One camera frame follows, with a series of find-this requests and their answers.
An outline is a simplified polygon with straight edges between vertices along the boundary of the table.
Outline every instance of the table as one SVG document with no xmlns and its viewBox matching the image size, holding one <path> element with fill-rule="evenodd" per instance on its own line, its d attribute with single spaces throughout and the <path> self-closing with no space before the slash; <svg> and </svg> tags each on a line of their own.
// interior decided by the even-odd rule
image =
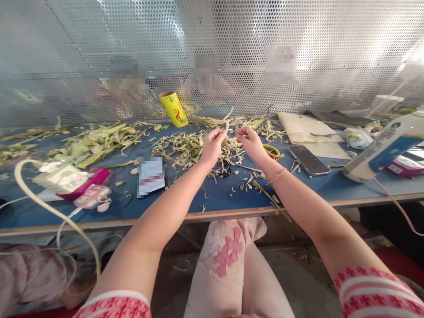
<svg viewBox="0 0 424 318">
<path fill-rule="evenodd" d="M 137 157 L 147 157 L 151 155 L 151 144 L 148 140 L 156 137 L 169 136 L 179 131 L 187 133 L 197 132 L 198 127 L 194 124 L 186 126 L 182 129 L 169 127 L 166 130 L 155 132 L 150 129 L 148 137 L 142 137 L 142 142 L 133 145 L 124 151 L 122 155 L 119 151 L 107 157 L 103 161 L 93 165 L 93 167 L 112 166 L 120 163 L 125 163 Z M 45 154 L 56 148 L 60 148 L 61 139 L 69 135 L 49 136 L 45 138 L 39 147 L 34 148 L 35 159 L 45 158 Z M 284 158 L 280 159 L 280 163 L 290 169 L 293 157 L 288 153 L 288 144 L 278 141 L 271 143 L 278 148 L 281 153 L 285 154 Z M 337 159 L 337 163 L 329 158 L 321 158 L 327 165 L 330 164 L 346 164 L 347 160 Z M 247 167 L 256 167 L 250 158 L 245 155 L 243 165 Z M 161 191 L 148 195 L 145 198 L 138 199 L 136 197 L 137 176 L 131 175 L 130 171 L 134 165 L 126 167 L 114 168 L 111 171 L 108 186 L 112 189 L 111 198 L 113 200 L 110 208 L 105 213 L 98 213 L 97 210 L 84 210 L 76 215 L 73 220 L 86 231 L 106 231 L 128 228 L 134 224 L 136 219 L 143 214 L 149 205 L 156 200 Z M 275 215 L 276 210 L 270 204 L 270 200 L 264 193 L 257 193 L 255 189 L 248 189 L 246 192 L 240 190 L 240 185 L 245 183 L 243 178 L 249 178 L 251 171 L 242 167 L 232 167 L 232 171 L 238 170 L 238 174 L 232 173 L 226 178 L 216 178 L 218 185 L 215 184 L 213 178 L 206 178 L 202 188 L 198 191 L 189 208 L 189 213 L 185 218 L 185 223 L 207 222 L 211 220 L 222 220 L 231 218 L 243 218 L 250 216 L 269 216 Z M 23 171 L 24 180 L 28 183 L 31 190 L 35 193 L 41 192 L 42 187 L 32 183 L 26 178 L 32 178 L 36 174 L 32 173 L 34 168 L 31 165 Z M 3 169 L 1 174 L 8 173 L 10 177 L 0 182 L 1 197 L 11 201 L 25 196 L 21 189 L 17 186 L 13 178 L 13 167 Z M 177 174 L 177 171 L 172 167 L 166 168 L 166 180 L 172 184 Z M 328 175 L 309 178 L 308 174 L 302 170 L 301 173 L 295 172 L 294 175 L 302 180 L 305 184 L 311 187 L 325 200 L 334 207 L 359 207 L 371 204 L 388 203 L 390 198 L 379 189 L 379 187 L 370 181 L 366 184 L 355 183 L 341 173 L 340 168 L 333 168 L 333 171 Z M 378 180 L 383 186 L 399 201 L 420 201 L 424 199 L 424 175 L 418 176 L 415 179 L 406 179 L 395 176 L 390 172 L 384 171 L 378 175 Z M 115 183 L 124 181 L 123 186 L 116 187 Z M 274 194 L 272 187 L 266 184 L 266 180 L 257 179 L 257 182 L 265 188 L 271 195 Z M 131 199 L 127 199 L 125 194 L 132 194 Z M 69 215 L 75 206 L 67 201 L 55 201 L 50 204 Z M 53 235 L 57 232 L 61 219 L 38 206 L 30 199 L 25 199 L 16 202 L 0 210 L 0 237 L 13 237 L 23 235 Z M 71 228 L 65 226 L 64 232 L 70 231 Z"/>
</svg>

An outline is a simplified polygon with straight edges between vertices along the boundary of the blue tabletop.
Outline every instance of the blue tabletop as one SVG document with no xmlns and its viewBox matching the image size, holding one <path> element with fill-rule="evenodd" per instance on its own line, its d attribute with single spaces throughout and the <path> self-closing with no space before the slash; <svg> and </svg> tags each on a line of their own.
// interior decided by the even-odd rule
<svg viewBox="0 0 424 318">
<path fill-rule="evenodd" d="M 125 163 L 131 159 L 136 159 L 137 157 L 150 156 L 151 144 L 154 143 L 155 140 L 149 142 L 149 139 L 153 137 L 159 138 L 161 136 L 169 136 L 178 131 L 192 133 L 197 132 L 198 130 L 199 128 L 193 124 L 182 129 L 170 126 L 168 129 L 161 130 L 159 132 L 155 132 L 153 129 L 150 129 L 150 135 L 148 137 L 143 137 L 142 142 L 137 145 L 133 145 L 124 151 L 127 157 L 118 151 L 105 158 L 103 161 L 93 165 L 93 167 L 112 166 Z M 45 154 L 48 151 L 60 148 L 60 145 L 62 144 L 61 140 L 68 136 L 49 136 L 42 142 L 35 141 L 40 144 L 40 146 L 34 148 L 34 158 L 45 158 Z M 281 142 L 280 139 L 278 139 L 278 141 L 272 142 L 271 145 L 279 149 L 281 153 L 285 154 L 285 157 L 281 158 L 279 162 L 290 169 L 294 158 L 287 151 L 289 144 Z M 321 160 L 327 165 L 346 164 L 348 162 L 347 160 L 337 159 L 337 163 L 335 163 L 329 158 L 321 158 Z M 256 167 L 247 155 L 244 157 L 243 165 Z M 98 213 L 96 209 L 84 210 L 74 217 L 74 221 L 78 223 L 106 223 L 108 221 L 138 218 L 163 191 L 158 191 L 145 198 L 138 199 L 136 197 L 138 176 L 130 174 L 130 171 L 134 167 L 134 165 L 129 165 L 110 170 L 111 176 L 107 185 L 112 189 L 110 197 L 113 202 L 110 205 L 109 210 L 105 213 Z M 215 184 L 215 181 L 212 178 L 206 178 L 203 182 L 202 188 L 206 191 L 207 198 L 205 198 L 205 191 L 200 189 L 193 199 L 189 213 L 202 212 L 203 205 L 205 206 L 205 212 L 269 207 L 271 205 L 270 200 L 264 193 L 257 193 L 255 189 L 249 189 L 248 192 L 246 192 L 245 189 L 243 189 L 243 191 L 239 189 L 240 185 L 245 183 L 242 179 L 249 178 L 251 176 L 251 171 L 242 167 L 232 167 L 232 172 L 236 170 L 239 171 L 238 174 L 232 173 L 226 178 L 216 178 L 218 185 Z M 36 175 L 34 172 L 35 169 L 29 165 L 28 168 L 23 171 L 23 177 L 31 190 L 35 193 L 39 193 L 43 190 L 43 188 L 34 184 L 30 179 L 26 179 L 33 178 Z M 1 198 L 11 201 L 25 196 L 14 181 L 13 167 L 4 167 L 1 173 L 7 173 L 9 175 L 7 180 L 0 182 Z M 168 166 L 166 168 L 166 179 L 170 184 L 172 184 L 174 178 L 177 175 L 181 175 L 183 171 L 179 174 L 176 173 L 177 171 L 172 167 Z M 338 168 L 333 168 L 332 172 L 328 175 L 313 178 L 309 178 L 308 174 L 303 169 L 300 174 L 295 172 L 294 175 L 327 201 L 377 198 L 384 196 L 384 193 L 379 190 L 373 181 L 367 184 L 355 183 L 344 177 L 341 173 L 341 169 Z M 424 175 L 411 180 L 398 177 L 384 171 L 378 175 L 378 180 L 393 195 L 424 192 Z M 115 183 L 118 181 L 124 181 L 124 185 L 116 187 Z M 265 185 L 267 182 L 266 180 L 257 179 L 257 182 L 261 184 L 262 187 L 264 187 L 271 195 L 274 194 L 272 187 Z M 131 199 L 127 199 L 125 196 L 127 193 L 132 194 Z M 75 206 L 69 201 L 55 201 L 50 202 L 50 204 L 66 215 L 70 214 L 75 209 Z M 0 229 L 2 232 L 22 227 L 56 226 L 61 222 L 61 219 L 52 215 L 44 208 L 41 208 L 30 199 L 13 203 L 8 208 L 0 210 Z"/>
</svg>

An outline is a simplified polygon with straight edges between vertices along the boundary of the yellow plastic wrap roll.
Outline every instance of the yellow plastic wrap roll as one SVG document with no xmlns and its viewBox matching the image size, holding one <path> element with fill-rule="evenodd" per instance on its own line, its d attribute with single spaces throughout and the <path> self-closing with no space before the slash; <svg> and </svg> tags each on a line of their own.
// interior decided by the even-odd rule
<svg viewBox="0 0 424 318">
<path fill-rule="evenodd" d="M 163 92 L 159 94 L 159 99 L 175 127 L 184 127 L 189 123 L 177 93 L 174 91 Z"/>
</svg>

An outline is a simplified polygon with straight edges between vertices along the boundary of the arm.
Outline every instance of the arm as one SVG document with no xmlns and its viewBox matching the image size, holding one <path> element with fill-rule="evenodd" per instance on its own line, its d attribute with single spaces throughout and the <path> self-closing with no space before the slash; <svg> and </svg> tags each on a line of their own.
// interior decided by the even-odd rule
<svg viewBox="0 0 424 318">
<path fill-rule="evenodd" d="M 259 136 L 244 127 L 237 138 L 267 179 L 273 180 L 283 167 L 266 154 Z M 370 266 L 390 272 L 343 217 L 290 172 L 285 171 L 272 186 L 287 212 L 314 242 L 333 280 L 347 267 Z"/>
<path fill-rule="evenodd" d="M 90 298 L 126 289 L 138 291 L 151 301 L 162 250 L 180 227 L 204 178 L 216 164 L 226 135 L 215 129 L 205 137 L 202 158 L 137 220 L 114 252 Z"/>
</svg>

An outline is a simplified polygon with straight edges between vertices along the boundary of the pink container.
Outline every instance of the pink container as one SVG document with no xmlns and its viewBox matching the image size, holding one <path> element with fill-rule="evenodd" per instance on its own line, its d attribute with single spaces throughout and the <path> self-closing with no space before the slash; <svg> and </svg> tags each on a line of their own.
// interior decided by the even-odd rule
<svg viewBox="0 0 424 318">
<path fill-rule="evenodd" d="M 110 172 L 105 168 L 90 168 L 86 172 L 88 172 L 87 182 L 72 193 L 58 194 L 58 196 L 65 200 L 74 201 L 76 198 L 82 196 L 92 185 L 100 185 L 110 176 Z"/>
</svg>

